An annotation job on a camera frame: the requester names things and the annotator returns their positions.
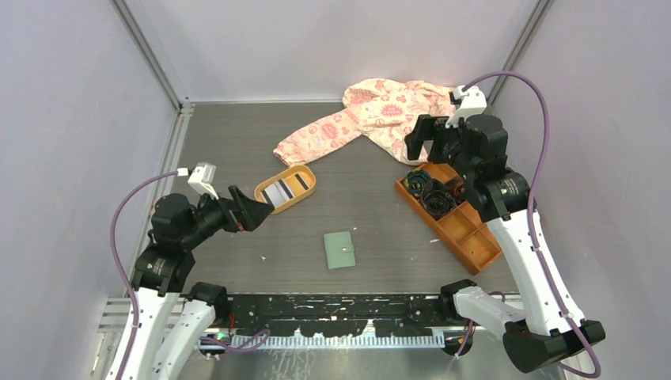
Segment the yellow oval tray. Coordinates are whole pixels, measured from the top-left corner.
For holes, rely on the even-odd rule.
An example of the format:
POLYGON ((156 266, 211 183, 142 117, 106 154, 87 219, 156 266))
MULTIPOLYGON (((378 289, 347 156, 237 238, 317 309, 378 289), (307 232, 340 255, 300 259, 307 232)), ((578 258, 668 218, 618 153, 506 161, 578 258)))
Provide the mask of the yellow oval tray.
POLYGON ((313 171, 306 165, 296 165, 290 167, 289 169, 285 169, 281 173, 258 184, 254 190, 255 199, 257 201, 267 203, 261 196, 261 191, 269 186, 274 185, 274 183, 280 179, 284 179, 286 183, 290 186, 291 190, 294 193, 294 198, 288 202, 285 202, 281 206, 275 208, 275 210, 272 212, 273 215, 277 215, 278 213, 285 211, 287 208, 292 207, 296 203, 301 202, 302 200, 311 196, 315 192, 317 179, 313 171), (309 186, 308 191, 305 191, 302 188, 302 186, 298 183, 297 179, 294 177, 296 173, 301 174, 301 176, 309 186))

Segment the green card holder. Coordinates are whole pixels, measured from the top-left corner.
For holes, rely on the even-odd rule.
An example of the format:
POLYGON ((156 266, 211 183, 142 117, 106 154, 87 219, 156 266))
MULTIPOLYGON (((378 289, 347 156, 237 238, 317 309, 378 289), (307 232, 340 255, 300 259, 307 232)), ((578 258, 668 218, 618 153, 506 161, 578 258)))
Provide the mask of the green card holder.
POLYGON ((328 270, 351 268, 356 265, 355 247, 350 232, 325 234, 324 251, 328 270))

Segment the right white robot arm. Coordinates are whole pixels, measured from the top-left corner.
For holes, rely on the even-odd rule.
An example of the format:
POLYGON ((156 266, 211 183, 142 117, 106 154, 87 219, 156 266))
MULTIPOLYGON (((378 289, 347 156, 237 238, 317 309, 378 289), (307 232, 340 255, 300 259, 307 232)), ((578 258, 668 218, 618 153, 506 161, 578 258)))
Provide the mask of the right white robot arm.
POLYGON ((512 364, 529 373, 591 352, 605 338, 599 321, 575 305, 552 259, 528 181, 507 163, 508 134, 502 121, 484 114, 449 125, 445 117, 421 115, 405 137, 408 158, 431 142, 428 160, 456 173, 451 194, 469 203, 487 225, 510 267, 521 296, 514 308, 470 280, 441 290, 440 317, 449 325, 470 320, 495 334, 512 364))

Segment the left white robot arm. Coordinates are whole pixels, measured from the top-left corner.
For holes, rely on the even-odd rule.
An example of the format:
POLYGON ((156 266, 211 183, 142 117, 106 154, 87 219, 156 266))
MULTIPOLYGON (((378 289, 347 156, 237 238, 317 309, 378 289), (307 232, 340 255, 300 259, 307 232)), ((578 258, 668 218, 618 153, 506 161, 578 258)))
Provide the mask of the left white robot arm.
POLYGON ((204 194, 196 205, 171 193, 155 203, 150 243, 135 261, 131 310, 109 379, 174 379, 205 330, 230 320, 225 287, 198 282, 183 292, 196 247, 220 230, 253 231, 274 211, 234 185, 229 193, 204 194))

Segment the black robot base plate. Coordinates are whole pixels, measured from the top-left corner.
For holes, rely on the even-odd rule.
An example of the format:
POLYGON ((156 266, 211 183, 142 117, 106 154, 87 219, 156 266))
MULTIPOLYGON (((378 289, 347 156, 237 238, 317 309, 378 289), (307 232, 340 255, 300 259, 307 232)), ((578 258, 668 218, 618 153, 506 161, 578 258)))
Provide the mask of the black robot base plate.
POLYGON ((272 337, 361 336, 372 325, 377 337, 427 336, 455 327, 473 334, 476 326, 448 312, 440 294, 206 294, 188 301, 214 308, 214 326, 239 336, 265 330, 272 337))

